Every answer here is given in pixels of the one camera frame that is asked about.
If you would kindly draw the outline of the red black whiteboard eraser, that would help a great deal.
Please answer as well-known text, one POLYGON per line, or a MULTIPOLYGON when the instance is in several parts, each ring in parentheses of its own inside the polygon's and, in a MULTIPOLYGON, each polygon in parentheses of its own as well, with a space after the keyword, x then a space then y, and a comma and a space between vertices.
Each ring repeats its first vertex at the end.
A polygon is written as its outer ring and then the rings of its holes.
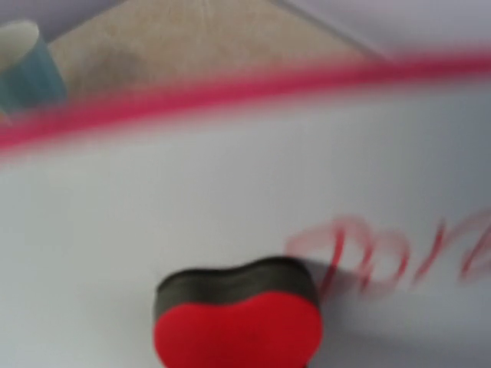
POLYGON ((294 258, 186 269, 155 292, 153 344, 165 367, 306 367, 322 335, 315 283, 294 258))

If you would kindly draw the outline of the pink framed whiteboard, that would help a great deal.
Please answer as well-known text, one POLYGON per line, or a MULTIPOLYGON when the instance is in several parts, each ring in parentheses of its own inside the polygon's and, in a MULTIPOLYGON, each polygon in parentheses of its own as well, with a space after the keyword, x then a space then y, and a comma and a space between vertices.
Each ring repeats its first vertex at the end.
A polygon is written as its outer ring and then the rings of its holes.
POLYGON ((165 367, 157 286, 300 261, 306 367, 490 365, 490 55, 317 64, 1 130, 1 365, 165 367))

